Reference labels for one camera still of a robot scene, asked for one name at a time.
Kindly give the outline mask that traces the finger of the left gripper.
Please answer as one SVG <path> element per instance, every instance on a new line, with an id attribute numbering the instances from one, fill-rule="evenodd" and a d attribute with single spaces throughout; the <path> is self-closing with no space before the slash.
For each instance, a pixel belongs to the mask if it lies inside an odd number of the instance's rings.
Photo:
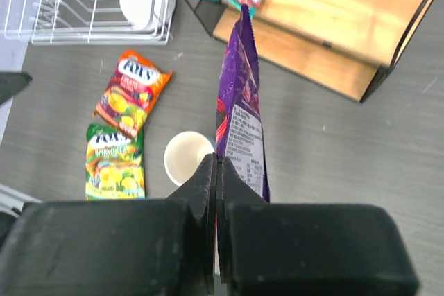
<path id="1" fill-rule="evenodd" d="M 0 72 L 0 105 L 22 92 L 32 82 L 32 76 L 25 71 Z"/>

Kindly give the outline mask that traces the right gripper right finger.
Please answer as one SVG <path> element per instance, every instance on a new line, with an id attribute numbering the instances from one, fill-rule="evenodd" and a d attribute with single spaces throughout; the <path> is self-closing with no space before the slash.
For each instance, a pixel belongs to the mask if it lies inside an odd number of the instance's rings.
<path id="1" fill-rule="evenodd" d="M 416 295 L 397 225 L 369 204 L 278 204 L 217 160 L 221 281 L 229 295 Z"/>

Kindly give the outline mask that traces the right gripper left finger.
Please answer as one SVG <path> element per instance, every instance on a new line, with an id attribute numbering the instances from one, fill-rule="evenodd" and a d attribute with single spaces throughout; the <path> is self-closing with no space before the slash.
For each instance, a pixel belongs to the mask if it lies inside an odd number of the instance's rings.
<path id="1" fill-rule="evenodd" d="M 210 295 L 216 157 L 165 199 L 33 203 L 1 248 L 2 295 Z"/>

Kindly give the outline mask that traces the light blue mug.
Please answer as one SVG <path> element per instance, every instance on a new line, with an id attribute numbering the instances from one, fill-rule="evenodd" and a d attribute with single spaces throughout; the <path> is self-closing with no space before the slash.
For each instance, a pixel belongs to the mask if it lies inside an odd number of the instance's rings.
<path id="1" fill-rule="evenodd" d="M 195 173 L 203 158 L 214 151 L 214 144 L 203 134 L 195 131 L 178 133 L 164 151 L 164 167 L 169 179 L 181 186 Z"/>

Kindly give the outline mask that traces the purple berries candy bag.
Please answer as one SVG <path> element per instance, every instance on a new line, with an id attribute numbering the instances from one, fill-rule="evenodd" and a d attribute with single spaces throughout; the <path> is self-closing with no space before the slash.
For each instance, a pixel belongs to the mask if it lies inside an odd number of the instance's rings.
<path id="1" fill-rule="evenodd" d="M 241 180 L 269 202 L 259 87 L 259 60 L 250 8 L 242 5 L 219 76 L 216 155 L 229 158 Z"/>

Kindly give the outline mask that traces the green spring tea candy bag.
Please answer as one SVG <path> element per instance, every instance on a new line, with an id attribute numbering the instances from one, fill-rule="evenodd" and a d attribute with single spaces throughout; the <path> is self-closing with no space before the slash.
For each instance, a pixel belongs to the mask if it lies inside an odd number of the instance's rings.
<path id="1" fill-rule="evenodd" d="M 131 139 L 113 127 L 93 123 L 86 140 L 86 200 L 146 197 L 142 133 Z"/>

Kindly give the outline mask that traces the orange fruits candy bag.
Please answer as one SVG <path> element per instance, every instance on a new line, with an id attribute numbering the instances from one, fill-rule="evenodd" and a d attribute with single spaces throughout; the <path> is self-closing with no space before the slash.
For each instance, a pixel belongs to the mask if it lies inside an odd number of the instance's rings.
<path id="1" fill-rule="evenodd" d="M 127 50 L 121 54 L 94 114 L 134 139 L 172 75 L 171 71 L 160 71 L 140 53 Z"/>

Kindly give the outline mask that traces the black wood two-tier shelf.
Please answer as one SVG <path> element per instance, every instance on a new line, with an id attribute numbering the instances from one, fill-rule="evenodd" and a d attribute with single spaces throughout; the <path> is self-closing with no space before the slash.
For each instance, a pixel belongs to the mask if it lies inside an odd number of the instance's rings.
<path id="1" fill-rule="evenodd" d="M 262 0 L 253 13 L 258 54 L 361 101 L 392 72 L 434 0 Z M 198 0 L 194 12 L 228 40 L 239 9 Z"/>

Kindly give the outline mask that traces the white ceramic bowl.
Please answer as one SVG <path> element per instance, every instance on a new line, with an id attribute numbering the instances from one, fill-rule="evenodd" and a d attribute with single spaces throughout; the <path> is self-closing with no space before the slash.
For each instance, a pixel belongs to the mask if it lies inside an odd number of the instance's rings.
<path id="1" fill-rule="evenodd" d="M 176 0 L 119 0 L 124 17 L 136 31 L 155 31 L 168 24 Z"/>

